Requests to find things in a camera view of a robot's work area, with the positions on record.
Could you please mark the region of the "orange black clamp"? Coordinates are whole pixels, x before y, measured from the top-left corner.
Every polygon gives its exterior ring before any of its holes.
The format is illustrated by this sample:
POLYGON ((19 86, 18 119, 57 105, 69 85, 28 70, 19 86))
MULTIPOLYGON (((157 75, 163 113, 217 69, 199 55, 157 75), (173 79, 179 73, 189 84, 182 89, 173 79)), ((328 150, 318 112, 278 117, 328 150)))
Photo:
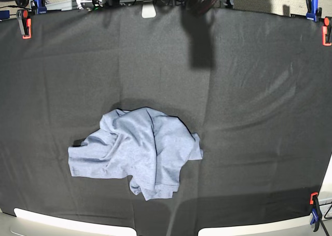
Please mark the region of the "orange black clamp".
POLYGON ((16 18, 19 24, 19 29, 23 39, 31 38, 31 18, 26 9, 19 9, 16 13, 16 18))
POLYGON ((331 17, 325 17, 323 22, 322 44, 324 46, 331 46, 331 17))

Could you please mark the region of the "blue clamp far right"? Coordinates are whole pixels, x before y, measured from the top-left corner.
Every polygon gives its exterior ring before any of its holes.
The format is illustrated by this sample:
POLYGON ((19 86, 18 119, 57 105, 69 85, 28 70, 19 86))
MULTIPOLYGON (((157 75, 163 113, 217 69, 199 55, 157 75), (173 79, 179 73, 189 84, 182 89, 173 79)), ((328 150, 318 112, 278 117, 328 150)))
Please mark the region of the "blue clamp far right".
POLYGON ((319 7, 319 0, 306 0, 308 20, 319 22, 322 14, 322 9, 319 7))

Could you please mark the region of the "orange black clamp far right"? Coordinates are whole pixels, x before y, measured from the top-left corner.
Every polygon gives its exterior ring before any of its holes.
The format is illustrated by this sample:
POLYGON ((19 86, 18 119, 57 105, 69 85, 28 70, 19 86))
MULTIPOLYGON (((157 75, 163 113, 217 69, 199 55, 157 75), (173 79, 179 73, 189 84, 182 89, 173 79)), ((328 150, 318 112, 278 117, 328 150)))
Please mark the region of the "orange black clamp far right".
POLYGON ((322 44, 324 46, 331 46, 331 17, 325 17, 323 22, 322 44))

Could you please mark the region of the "black table cloth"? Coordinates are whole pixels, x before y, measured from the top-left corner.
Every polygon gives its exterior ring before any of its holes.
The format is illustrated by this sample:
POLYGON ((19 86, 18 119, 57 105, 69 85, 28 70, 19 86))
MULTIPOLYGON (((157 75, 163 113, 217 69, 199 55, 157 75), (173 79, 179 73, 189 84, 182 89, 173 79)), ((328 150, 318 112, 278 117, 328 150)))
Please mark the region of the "black table cloth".
POLYGON ((140 234, 269 223, 309 214, 331 155, 331 47, 321 26, 215 9, 140 7, 1 22, 1 209, 140 234), (128 181, 71 177, 67 149, 114 108, 148 106, 201 137, 172 199, 128 181))

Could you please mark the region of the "orange blue clamp near right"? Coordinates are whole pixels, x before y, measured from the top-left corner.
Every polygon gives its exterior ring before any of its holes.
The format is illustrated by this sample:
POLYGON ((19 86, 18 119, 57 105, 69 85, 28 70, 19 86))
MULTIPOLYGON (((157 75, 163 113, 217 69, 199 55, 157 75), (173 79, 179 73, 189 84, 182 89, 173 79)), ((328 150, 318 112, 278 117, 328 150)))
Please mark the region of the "orange blue clamp near right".
POLYGON ((310 206, 311 206, 311 214, 312 219, 310 221, 310 225, 314 225, 313 232, 317 232, 320 227, 320 221, 322 219, 322 212, 320 210, 320 204, 318 200, 318 192, 311 193, 310 195, 310 206))

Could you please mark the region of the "light blue t-shirt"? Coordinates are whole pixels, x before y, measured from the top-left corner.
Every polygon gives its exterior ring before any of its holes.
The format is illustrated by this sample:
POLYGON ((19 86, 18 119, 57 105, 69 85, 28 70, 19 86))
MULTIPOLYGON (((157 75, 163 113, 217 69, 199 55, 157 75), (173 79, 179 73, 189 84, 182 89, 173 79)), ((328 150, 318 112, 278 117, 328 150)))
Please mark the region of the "light blue t-shirt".
POLYGON ((122 179, 146 201, 170 199, 180 186, 187 161, 202 160, 198 134, 174 116, 143 107, 104 114, 100 128, 80 146, 68 148, 73 177, 122 179))

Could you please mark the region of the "orange black clamp far left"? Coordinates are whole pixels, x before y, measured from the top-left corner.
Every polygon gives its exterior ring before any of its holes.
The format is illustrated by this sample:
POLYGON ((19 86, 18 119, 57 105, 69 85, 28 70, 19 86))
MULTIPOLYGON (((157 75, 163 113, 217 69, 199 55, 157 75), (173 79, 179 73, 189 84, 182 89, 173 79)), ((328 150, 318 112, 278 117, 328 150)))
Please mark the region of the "orange black clamp far left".
POLYGON ((16 13, 16 18, 19 24, 19 29, 23 39, 31 38, 31 18, 26 9, 19 9, 16 13))

